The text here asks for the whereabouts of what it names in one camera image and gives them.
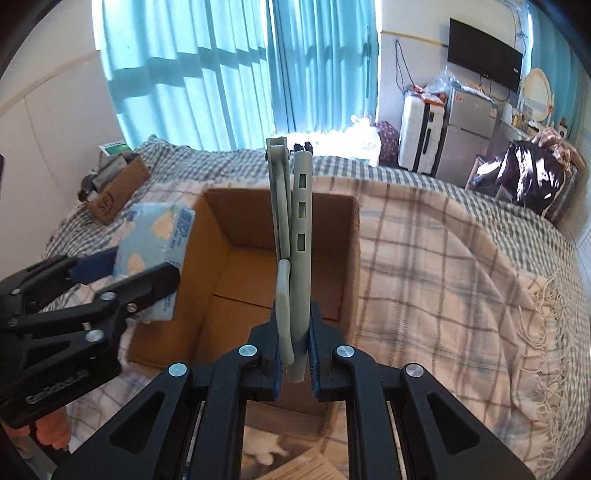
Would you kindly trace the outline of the left hand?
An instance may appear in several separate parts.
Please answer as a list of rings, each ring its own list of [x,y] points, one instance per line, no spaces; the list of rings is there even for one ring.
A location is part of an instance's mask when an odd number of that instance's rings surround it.
[[[54,449],[66,448],[71,440],[67,410],[62,407],[35,422],[36,438],[45,446]]]

